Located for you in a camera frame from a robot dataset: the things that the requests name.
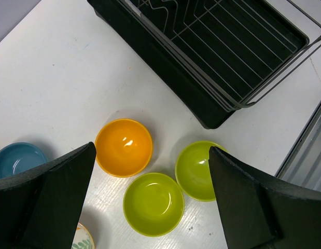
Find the orange plastic bowl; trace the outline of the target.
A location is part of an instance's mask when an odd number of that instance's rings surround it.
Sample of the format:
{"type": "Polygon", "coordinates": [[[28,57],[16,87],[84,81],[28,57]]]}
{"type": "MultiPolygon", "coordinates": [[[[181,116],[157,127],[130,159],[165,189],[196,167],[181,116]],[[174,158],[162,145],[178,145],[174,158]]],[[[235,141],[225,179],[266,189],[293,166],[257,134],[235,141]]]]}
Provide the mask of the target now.
{"type": "Polygon", "coordinates": [[[140,122],[121,118],[107,123],[95,139],[96,161],[100,168],[114,177],[131,177],[149,164],[153,141],[140,122]]]}

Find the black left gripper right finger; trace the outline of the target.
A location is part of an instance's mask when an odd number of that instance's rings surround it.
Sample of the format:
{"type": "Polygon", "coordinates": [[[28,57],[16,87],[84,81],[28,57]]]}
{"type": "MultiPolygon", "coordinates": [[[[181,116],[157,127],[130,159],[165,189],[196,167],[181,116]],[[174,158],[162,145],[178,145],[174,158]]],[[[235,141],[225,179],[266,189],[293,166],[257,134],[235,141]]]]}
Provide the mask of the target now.
{"type": "Polygon", "coordinates": [[[218,147],[209,169],[228,248],[321,248],[321,192],[285,182],[218,147]]]}

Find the floral orange green bowl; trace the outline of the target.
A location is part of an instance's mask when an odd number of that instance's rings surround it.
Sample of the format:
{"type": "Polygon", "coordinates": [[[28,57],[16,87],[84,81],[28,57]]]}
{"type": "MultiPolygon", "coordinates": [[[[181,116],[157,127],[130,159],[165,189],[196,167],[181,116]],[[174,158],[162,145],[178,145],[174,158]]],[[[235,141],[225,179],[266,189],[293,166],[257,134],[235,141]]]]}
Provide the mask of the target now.
{"type": "Polygon", "coordinates": [[[78,223],[71,249],[95,249],[91,233],[81,223],[78,223]]]}

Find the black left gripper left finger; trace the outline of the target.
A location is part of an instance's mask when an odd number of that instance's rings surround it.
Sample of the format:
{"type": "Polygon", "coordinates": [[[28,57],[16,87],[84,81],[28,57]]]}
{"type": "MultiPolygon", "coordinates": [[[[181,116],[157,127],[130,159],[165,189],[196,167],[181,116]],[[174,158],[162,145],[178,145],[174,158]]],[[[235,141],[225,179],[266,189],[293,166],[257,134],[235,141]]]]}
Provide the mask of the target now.
{"type": "Polygon", "coordinates": [[[89,142],[0,178],[0,248],[71,248],[95,158],[89,142]]]}

